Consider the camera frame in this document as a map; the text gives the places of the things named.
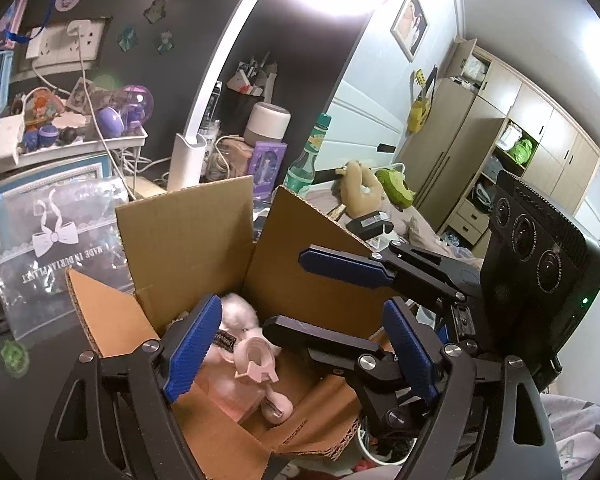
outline white plastic bag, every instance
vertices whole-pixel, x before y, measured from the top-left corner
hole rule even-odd
[[[115,208],[118,178],[72,180],[0,200],[0,299],[16,340],[31,345],[74,325],[64,270],[133,291]]]

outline green plush toy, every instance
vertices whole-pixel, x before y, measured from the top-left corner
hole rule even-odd
[[[400,171],[382,169],[376,172],[376,177],[393,204],[403,209],[413,205],[416,194],[404,185],[404,175]]]

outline green sticker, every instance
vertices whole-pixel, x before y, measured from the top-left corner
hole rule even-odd
[[[20,343],[5,341],[0,355],[7,373],[14,379],[23,377],[29,370],[29,353]]]

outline black label tag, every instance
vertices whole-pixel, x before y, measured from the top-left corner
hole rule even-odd
[[[235,342],[238,341],[234,336],[225,332],[224,330],[218,330],[214,337],[214,345],[227,350],[228,352],[234,352]]]

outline beige plush toy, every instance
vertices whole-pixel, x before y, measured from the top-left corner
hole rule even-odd
[[[336,170],[336,173],[343,175],[340,199],[347,207],[347,215],[350,218],[360,218],[380,209],[384,190],[368,167],[356,160],[350,160],[346,167]],[[363,192],[360,186],[369,188],[370,192]]]

